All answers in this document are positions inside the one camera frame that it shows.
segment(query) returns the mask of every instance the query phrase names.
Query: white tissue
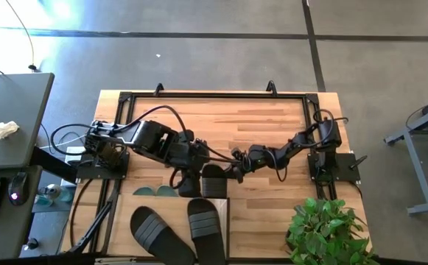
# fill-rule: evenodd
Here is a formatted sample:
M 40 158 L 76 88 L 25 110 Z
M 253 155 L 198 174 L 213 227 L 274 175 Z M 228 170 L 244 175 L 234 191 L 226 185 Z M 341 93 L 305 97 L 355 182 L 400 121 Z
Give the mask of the white tissue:
M 9 121 L 6 124 L 0 123 L 0 140 L 6 138 L 9 134 L 15 133 L 19 126 L 14 121 Z

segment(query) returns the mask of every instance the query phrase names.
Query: wooden tabletop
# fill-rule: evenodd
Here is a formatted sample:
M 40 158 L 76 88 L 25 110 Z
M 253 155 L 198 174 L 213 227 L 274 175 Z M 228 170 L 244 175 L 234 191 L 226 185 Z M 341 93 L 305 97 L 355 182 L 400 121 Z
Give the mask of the wooden tabletop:
M 113 122 L 120 92 L 101 91 L 95 119 Z M 330 110 L 334 117 L 342 116 L 336 93 L 318 93 L 318 98 L 320 108 Z M 280 147 L 288 138 L 305 129 L 302 103 L 297 99 L 137 98 L 133 117 L 158 105 L 169 105 L 176 109 L 186 128 L 192 130 L 196 138 L 206 140 L 210 147 L 224 155 L 230 155 L 230 150 L 234 147 L 248 150 L 251 144 Z M 145 119 L 180 130 L 178 121 L 168 110 L 155 111 Z M 338 124 L 343 143 L 337 152 L 349 152 L 344 124 L 342 122 Z M 290 161 L 287 179 L 283 183 L 279 182 L 276 172 L 269 168 L 245 175 L 245 181 L 242 184 L 238 184 L 235 180 L 228 181 L 230 258 L 286 258 L 288 256 L 285 252 L 284 235 L 290 225 L 291 216 L 295 214 L 293 207 L 303 204 L 307 197 L 317 196 L 315 185 L 309 180 L 307 153 L 308 151 L 304 150 Z M 120 198 L 132 199 L 119 198 L 118 214 L 114 219 L 110 238 L 109 255 L 134 255 L 133 250 L 126 246 L 137 244 L 136 241 L 130 236 L 121 236 L 123 233 L 120 233 L 122 224 L 127 224 L 127 218 L 130 218 L 130 215 L 127 216 L 130 212 L 127 207 L 132 207 L 133 211 L 136 209 L 135 205 L 128 204 L 135 199 L 131 194 L 142 186 L 157 188 L 160 185 L 167 185 L 171 173 L 172 169 L 165 169 L 162 164 L 131 152 L 129 172 L 122 183 Z M 74 217 L 76 241 L 94 219 L 100 186 L 101 181 L 95 180 L 82 195 Z M 336 189 L 338 198 L 344 199 L 346 205 L 355 208 L 356 214 L 365 220 L 362 200 L 356 188 L 349 183 L 338 182 Z M 119 214 L 122 212 L 119 208 L 124 208 L 126 213 Z M 182 208 L 179 211 L 185 213 L 186 209 Z M 103 243 L 104 232 L 103 227 L 99 236 L 99 248 Z M 366 227 L 362 236 L 369 236 Z M 69 248 L 69 229 L 67 229 L 61 250 Z

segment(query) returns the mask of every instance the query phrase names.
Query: concrete floor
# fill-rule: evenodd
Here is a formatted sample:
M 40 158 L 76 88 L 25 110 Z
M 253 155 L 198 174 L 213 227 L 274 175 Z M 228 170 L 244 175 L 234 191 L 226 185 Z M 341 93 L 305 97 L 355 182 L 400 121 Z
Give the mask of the concrete floor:
M 29 28 L 307 33 L 300 0 L 28 2 L 11 1 Z M 428 1 L 309 0 L 309 5 L 317 35 L 428 36 Z M 1 27 L 20 26 L 5 3 L 0 14 Z M 154 89 L 162 82 L 166 89 L 260 91 L 274 80 L 280 91 L 317 91 L 307 40 L 32 40 L 36 64 L 56 76 L 43 119 L 49 131 L 68 122 L 90 122 L 101 89 Z M 404 126 L 410 113 L 428 104 L 428 42 L 319 40 L 318 54 L 326 90 L 338 92 L 350 119 L 351 148 L 369 157 L 360 172 L 376 253 L 428 261 L 428 213 L 409 217 L 406 210 L 424 201 L 406 147 L 382 142 Z M 28 72 L 30 56 L 22 32 L 0 30 L 2 71 Z M 41 137 L 45 144 L 43 132 Z M 31 235 L 50 247 L 22 255 L 54 253 L 66 216 L 36 217 Z

